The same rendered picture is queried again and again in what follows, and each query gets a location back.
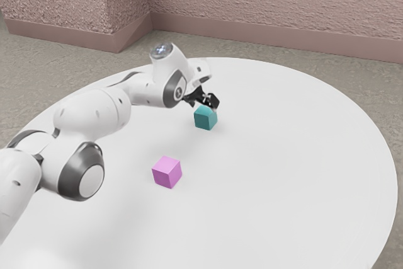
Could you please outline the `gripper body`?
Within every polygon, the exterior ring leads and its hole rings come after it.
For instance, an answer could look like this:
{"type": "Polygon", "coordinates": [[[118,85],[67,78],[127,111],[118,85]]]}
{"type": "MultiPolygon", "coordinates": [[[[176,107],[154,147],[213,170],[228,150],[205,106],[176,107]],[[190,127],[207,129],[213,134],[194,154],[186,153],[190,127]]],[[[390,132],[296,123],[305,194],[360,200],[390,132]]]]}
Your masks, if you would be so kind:
{"type": "Polygon", "coordinates": [[[188,99],[204,99],[205,92],[202,85],[199,85],[192,93],[188,95],[188,99]]]}

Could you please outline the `teal block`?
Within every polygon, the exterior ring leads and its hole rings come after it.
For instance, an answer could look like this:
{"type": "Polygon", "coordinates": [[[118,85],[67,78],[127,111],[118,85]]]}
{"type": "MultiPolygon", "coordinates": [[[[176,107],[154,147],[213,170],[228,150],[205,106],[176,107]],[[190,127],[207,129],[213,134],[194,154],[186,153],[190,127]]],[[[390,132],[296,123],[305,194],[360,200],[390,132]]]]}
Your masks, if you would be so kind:
{"type": "Polygon", "coordinates": [[[194,112],[195,127],[204,130],[212,130],[218,122],[218,116],[215,111],[205,105],[200,105],[194,112]]]}

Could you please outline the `pink block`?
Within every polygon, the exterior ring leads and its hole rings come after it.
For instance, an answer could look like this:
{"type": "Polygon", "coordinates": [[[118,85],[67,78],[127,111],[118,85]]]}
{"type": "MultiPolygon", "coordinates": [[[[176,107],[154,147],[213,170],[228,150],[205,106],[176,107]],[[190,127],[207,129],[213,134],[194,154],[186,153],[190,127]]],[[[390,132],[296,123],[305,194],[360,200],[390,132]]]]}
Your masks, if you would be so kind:
{"type": "Polygon", "coordinates": [[[172,189],[182,177],[180,160],[163,156],[152,167],[155,183],[172,189]]]}

